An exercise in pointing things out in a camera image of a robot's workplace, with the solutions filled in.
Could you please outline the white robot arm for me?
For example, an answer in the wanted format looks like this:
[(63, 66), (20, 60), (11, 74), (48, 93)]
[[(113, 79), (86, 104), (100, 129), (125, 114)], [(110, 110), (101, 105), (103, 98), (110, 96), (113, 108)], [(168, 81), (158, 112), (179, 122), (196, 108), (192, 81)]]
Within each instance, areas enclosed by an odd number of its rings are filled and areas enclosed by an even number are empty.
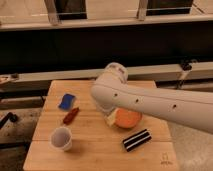
[(213, 93), (127, 84), (127, 69), (109, 63), (91, 87), (91, 96), (106, 114), (120, 107), (213, 134)]

